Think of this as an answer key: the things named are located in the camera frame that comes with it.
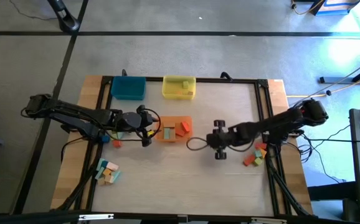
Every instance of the red block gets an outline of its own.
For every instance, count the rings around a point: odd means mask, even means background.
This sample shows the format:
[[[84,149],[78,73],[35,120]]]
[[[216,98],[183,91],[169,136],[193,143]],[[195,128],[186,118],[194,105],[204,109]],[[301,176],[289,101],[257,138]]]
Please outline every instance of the red block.
[[[190,127],[188,126],[187,122],[183,121],[181,123],[181,126],[186,133],[188,133],[190,131]]]
[[[181,128],[175,128],[176,134],[180,137],[183,137],[186,133]]]
[[[266,144],[266,143],[260,142],[260,143],[256,143],[256,144],[255,144],[255,148],[256,148],[256,149],[264,149],[264,150],[266,150],[266,147],[267,147],[267,144]]]
[[[113,140],[112,145],[113,147],[122,147],[122,141]]]
[[[246,157],[244,159],[244,165],[245,166],[249,166],[251,163],[253,163],[255,161],[255,155],[251,154],[250,156]]]

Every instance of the wooden block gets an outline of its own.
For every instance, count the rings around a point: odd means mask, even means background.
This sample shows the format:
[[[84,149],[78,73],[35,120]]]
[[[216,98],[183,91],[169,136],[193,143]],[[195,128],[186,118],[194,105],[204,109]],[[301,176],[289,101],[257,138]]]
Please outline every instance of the wooden block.
[[[112,173],[112,170],[110,170],[108,168],[105,168],[105,170],[103,171],[104,176],[111,175],[111,173]]]
[[[174,128],[174,122],[165,122],[163,123],[164,128]]]
[[[148,135],[148,137],[150,137],[150,136],[153,135],[154,133],[155,133],[155,131],[152,131],[152,130],[151,130],[151,131],[148,131],[148,132],[147,132],[147,135]]]
[[[112,162],[109,162],[109,163],[107,164],[107,169],[110,169],[110,170],[112,170],[112,171],[116,171],[116,170],[119,169],[119,166],[116,165],[116,164],[113,164]]]
[[[187,122],[183,121],[181,123],[181,126],[186,133],[188,133],[190,131],[190,127],[188,126]]]
[[[105,168],[101,167],[100,170],[98,171],[97,175],[95,176],[96,180],[99,180],[99,178],[101,177],[101,175],[103,174]]]
[[[98,181],[97,181],[97,184],[100,185],[100,186],[104,185],[105,184],[105,178],[104,177],[99,178]]]
[[[100,158],[100,160],[98,161],[98,164],[97,164],[97,171],[99,171],[100,170],[100,168],[101,168],[101,165],[102,165],[102,163],[103,163],[103,161],[105,161],[105,159],[103,159],[103,158]]]
[[[256,158],[260,158],[262,156],[262,153],[260,152],[260,149],[255,150],[255,152],[253,152],[255,154]]]
[[[119,175],[121,174],[120,170],[115,171],[115,173],[113,174],[113,183],[115,183],[115,181],[118,179]]]
[[[170,139],[170,128],[164,128],[163,129],[163,138],[164,139]]]
[[[255,166],[259,166],[260,164],[262,164],[263,160],[261,160],[260,158],[256,158],[253,162],[253,164],[255,164]]]
[[[250,156],[248,156],[244,159],[244,165],[249,166],[251,163],[254,162],[255,159],[256,159],[255,155],[251,154]]]
[[[182,83],[182,88],[188,89],[188,82],[187,81],[184,81]]]
[[[108,182],[108,183],[113,183],[113,176],[111,175],[106,175],[105,176],[105,182]]]
[[[186,133],[182,130],[181,127],[176,127],[174,130],[175,130],[176,134],[177,134],[178,136],[180,136],[180,137],[183,137],[183,136],[186,134]]]
[[[122,147],[122,142],[121,142],[121,141],[118,141],[118,140],[113,140],[113,141],[112,141],[112,145],[113,145],[113,147],[115,147],[115,148],[119,148],[119,147]]]
[[[108,161],[103,161],[101,163],[101,167],[107,168]]]
[[[266,144],[266,143],[260,142],[260,143],[256,143],[256,144],[255,144],[255,148],[256,148],[256,149],[264,149],[264,150],[266,150],[266,147],[267,147],[267,144]]]
[[[122,137],[123,137],[123,132],[114,132],[114,131],[111,131],[111,133],[110,133],[111,135],[112,135],[112,137],[114,137],[114,138],[112,138],[112,139],[122,139]]]
[[[174,128],[170,129],[170,139],[176,139],[176,130]]]
[[[260,153],[262,153],[262,158],[264,159],[267,154],[267,151],[264,149],[259,149],[259,150],[260,150]]]

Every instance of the pink block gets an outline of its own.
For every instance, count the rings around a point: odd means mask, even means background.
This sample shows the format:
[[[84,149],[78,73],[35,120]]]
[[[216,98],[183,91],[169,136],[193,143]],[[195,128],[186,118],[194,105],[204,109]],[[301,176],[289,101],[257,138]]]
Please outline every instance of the pink block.
[[[112,170],[112,171],[116,171],[116,170],[119,169],[119,166],[116,165],[116,164],[113,164],[112,162],[109,162],[109,163],[107,164],[107,168],[110,169],[110,170]]]

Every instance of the green block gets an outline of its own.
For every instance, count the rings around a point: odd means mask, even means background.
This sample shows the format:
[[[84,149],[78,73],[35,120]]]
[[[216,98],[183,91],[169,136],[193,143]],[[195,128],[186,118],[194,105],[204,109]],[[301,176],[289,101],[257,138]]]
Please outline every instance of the green block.
[[[188,82],[187,82],[187,81],[184,81],[184,82],[182,83],[182,88],[188,89]]]
[[[253,152],[254,154],[255,154],[255,157],[256,158],[262,158],[263,157],[263,155],[262,155],[262,152],[260,152],[260,150],[256,150],[255,152]]]
[[[259,166],[260,164],[262,164],[263,160],[261,160],[260,158],[256,158],[255,161],[253,162],[253,164],[255,164],[256,166]]]
[[[123,137],[122,132],[117,133],[117,132],[112,131],[110,134],[114,137],[113,138],[114,140],[122,139],[122,137]]]
[[[163,129],[163,138],[164,139],[170,139],[170,128],[164,128]]]

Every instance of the wire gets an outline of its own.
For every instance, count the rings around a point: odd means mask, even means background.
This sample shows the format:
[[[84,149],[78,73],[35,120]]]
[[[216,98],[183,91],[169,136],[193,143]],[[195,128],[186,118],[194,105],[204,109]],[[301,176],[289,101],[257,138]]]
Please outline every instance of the wire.
[[[335,182],[337,182],[339,184],[339,181],[336,180],[334,177],[330,176],[327,174],[327,172],[325,171],[325,167],[324,167],[324,163],[323,163],[323,158],[321,158],[321,153],[319,151],[317,151],[317,149],[314,149],[314,151],[316,151],[318,153],[318,156],[320,157],[320,162],[321,162],[321,165],[323,166],[323,171],[324,171],[324,174],[327,175],[327,177],[335,180]]]
[[[253,146],[254,142],[255,142],[255,139],[252,139],[252,142],[250,143],[250,145],[246,149],[243,149],[243,150],[235,149],[231,146],[228,146],[228,148],[234,150],[235,152],[245,152],[246,150],[250,149]]]
[[[320,5],[321,3],[323,3],[324,2],[324,0],[321,0],[321,1],[319,1],[315,6],[313,6],[313,7],[311,7],[309,10],[307,10],[306,12],[298,12],[297,10],[296,10],[296,3],[295,3],[295,1],[294,0],[292,0],[292,9],[294,10],[294,12],[296,13],[296,14],[298,14],[298,15],[303,15],[303,14],[306,14],[306,13],[308,13],[308,12],[311,12],[313,9],[315,9],[318,5]]]
[[[193,148],[189,147],[189,145],[188,145],[189,142],[190,142],[191,140],[194,140],[194,139],[198,139],[198,140],[204,141],[204,142],[206,142],[206,145],[203,146],[203,147],[196,148],[196,149],[193,149]],[[203,139],[203,138],[200,138],[200,137],[192,137],[192,138],[188,139],[188,141],[186,142],[186,146],[187,146],[187,148],[188,148],[189,150],[191,150],[191,151],[198,151],[198,150],[201,150],[201,149],[205,149],[205,148],[208,146],[208,143],[207,143],[207,141],[206,141],[205,139]]]
[[[153,111],[153,110],[151,110],[151,109],[145,108],[144,110],[150,111],[150,112],[154,113],[154,114],[158,117],[158,121],[159,121],[159,123],[158,123],[158,128],[157,128],[157,130],[154,132],[154,134],[152,134],[152,135],[149,136],[149,138],[152,138],[152,137],[154,137],[154,136],[159,132],[159,129],[161,128],[161,117],[160,117],[155,111]]]
[[[310,141],[336,141],[336,142],[360,142],[360,140],[342,140],[342,139],[309,139]]]
[[[325,141],[328,141],[331,137],[339,134],[341,131],[344,131],[344,130],[345,130],[346,128],[348,128],[348,127],[350,127],[350,124],[347,125],[346,127],[344,127],[343,129],[340,129],[337,133],[330,135],[327,139],[321,141],[315,148],[317,148],[318,146],[322,145]]]
[[[23,15],[23,16],[26,16],[26,17],[28,17],[28,18],[30,18],[30,19],[40,19],[40,20],[42,20],[42,21],[49,21],[49,20],[52,20],[52,19],[56,19],[56,17],[51,17],[51,18],[43,19],[43,18],[40,18],[40,17],[37,17],[37,16],[28,16],[27,14],[24,14],[23,12],[21,12],[21,11],[19,10],[19,8],[17,7],[17,5],[15,5],[15,3],[13,3],[12,0],[9,0],[9,2],[17,9],[17,12],[18,12],[19,14],[21,14],[21,15]]]
[[[338,83],[341,83],[343,80],[347,79],[349,76],[353,75],[354,73],[356,73],[356,71],[360,70],[360,67],[358,67],[357,69],[355,69],[355,71],[351,72],[349,75],[346,75],[344,78],[342,78],[340,81],[336,82],[336,83],[333,83],[333,84],[330,84],[329,86],[326,86],[325,88],[322,88],[320,90],[318,90],[317,92],[311,94],[311,95],[308,95],[307,97],[304,97],[303,99],[297,101],[296,103],[294,103],[293,105],[297,105],[299,102],[309,98],[309,97],[312,97],[313,95],[316,95],[317,93],[321,92],[321,91],[324,91],[326,89],[328,89],[329,87],[333,86],[333,85],[336,85]]]
[[[320,157],[320,162],[321,162],[321,165],[323,166],[324,174],[325,174],[327,177],[333,179],[335,182],[339,183],[338,180],[336,180],[334,177],[332,177],[332,176],[330,176],[330,175],[327,174],[327,172],[326,172],[326,170],[325,170],[323,158],[322,158],[320,152],[319,152],[316,148],[317,148],[318,146],[322,145],[325,141],[332,141],[332,139],[330,139],[331,137],[339,134],[341,131],[344,131],[344,130],[345,130],[346,128],[348,128],[348,127],[350,127],[350,124],[347,125],[346,127],[344,127],[343,129],[340,129],[340,130],[337,131],[336,133],[330,135],[327,139],[310,139],[310,138],[308,138],[305,134],[302,134],[303,138],[306,139],[309,144],[304,144],[304,145],[299,146],[299,147],[296,146],[296,145],[294,145],[294,144],[292,144],[292,143],[290,143],[290,142],[287,142],[287,144],[289,144],[289,145],[293,146],[294,148],[296,148],[296,149],[299,151],[299,153],[300,153],[300,157],[302,157],[302,155],[308,154],[308,156],[307,156],[306,158],[303,158],[303,159],[301,160],[302,162],[307,162],[307,161],[309,160],[310,156],[312,155],[313,151],[316,151],[316,152],[318,153],[318,156]],[[321,143],[319,143],[317,146],[314,147],[311,142],[312,142],[312,141],[315,141],[315,140],[321,141]],[[305,147],[305,146],[308,146],[309,149],[306,149],[306,150],[301,150],[301,149],[300,149],[301,147]]]
[[[31,118],[31,117],[28,116],[28,115],[24,115],[24,111],[25,111],[25,110],[26,110],[26,107],[21,110],[21,116],[24,117],[24,118]]]
[[[355,83],[352,83],[352,84],[349,84],[349,85],[344,86],[344,87],[342,87],[342,88],[339,88],[339,89],[337,89],[337,90],[331,91],[331,93],[336,93],[337,91],[345,90],[345,89],[347,89],[347,88],[349,88],[349,87],[352,87],[352,86],[354,86],[354,85],[357,85],[357,84],[359,84],[359,83],[360,83],[360,81],[355,82]],[[322,97],[322,96],[327,96],[327,94],[319,94],[319,95],[311,95],[311,96],[291,95],[291,96],[287,96],[287,97],[288,97],[288,98],[303,98],[303,97]]]
[[[64,150],[65,150],[65,147],[67,147],[69,144],[72,144],[72,143],[74,143],[75,141],[81,140],[81,139],[83,139],[83,138],[84,138],[84,137],[80,137],[80,138],[71,140],[71,141],[65,143],[65,144],[62,146],[62,149],[61,149],[61,162],[62,162],[63,159],[64,159]]]

